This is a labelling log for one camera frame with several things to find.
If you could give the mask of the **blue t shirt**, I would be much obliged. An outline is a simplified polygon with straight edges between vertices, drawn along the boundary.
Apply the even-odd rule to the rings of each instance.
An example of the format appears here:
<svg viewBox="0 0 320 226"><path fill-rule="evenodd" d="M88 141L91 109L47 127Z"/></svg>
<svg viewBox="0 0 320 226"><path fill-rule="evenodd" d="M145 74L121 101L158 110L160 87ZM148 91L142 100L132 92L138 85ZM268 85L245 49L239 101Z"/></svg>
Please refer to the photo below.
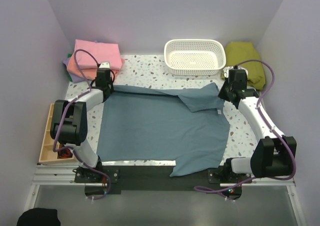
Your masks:
<svg viewBox="0 0 320 226"><path fill-rule="evenodd" d="M230 130L218 94L215 83L166 90L116 85L104 103L98 156L173 160L173 177L218 167Z"/></svg>

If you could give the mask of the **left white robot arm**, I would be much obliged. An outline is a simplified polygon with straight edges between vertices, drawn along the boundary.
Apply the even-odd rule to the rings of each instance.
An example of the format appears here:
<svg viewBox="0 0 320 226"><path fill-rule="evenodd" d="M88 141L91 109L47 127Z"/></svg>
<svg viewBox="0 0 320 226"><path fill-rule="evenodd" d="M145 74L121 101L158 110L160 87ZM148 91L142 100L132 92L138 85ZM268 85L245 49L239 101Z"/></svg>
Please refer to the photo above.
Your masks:
<svg viewBox="0 0 320 226"><path fill-rule="evenodd" d="M88 90L73 99L57 100L54 103L50 126L50 136L54 140L52 150L58 153L68 149L79 166L87 168L86 176L92 182L100 181L104 170L98 166L99 156L87 140L87 112L105 102L112 94L114 75L111 69L98 69Z"/></svg>

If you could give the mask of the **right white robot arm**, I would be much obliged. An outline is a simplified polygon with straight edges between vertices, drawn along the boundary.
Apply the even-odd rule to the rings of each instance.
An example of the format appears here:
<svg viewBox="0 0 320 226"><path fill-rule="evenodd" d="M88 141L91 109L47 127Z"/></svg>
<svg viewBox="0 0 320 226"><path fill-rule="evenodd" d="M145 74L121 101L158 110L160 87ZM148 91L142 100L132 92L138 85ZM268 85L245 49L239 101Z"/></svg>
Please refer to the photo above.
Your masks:
<svg viewBox="0 0 320 226"><path fill-rule="evenodd" d="M224 179L235 182L241 174L276 180L292 179L296 173L297 142L294 137L285 136L272 122L257 91L247 87L246 71L231 67L218 96L241 112L257 140L251 157L227 159L222 173Z"/></svg>

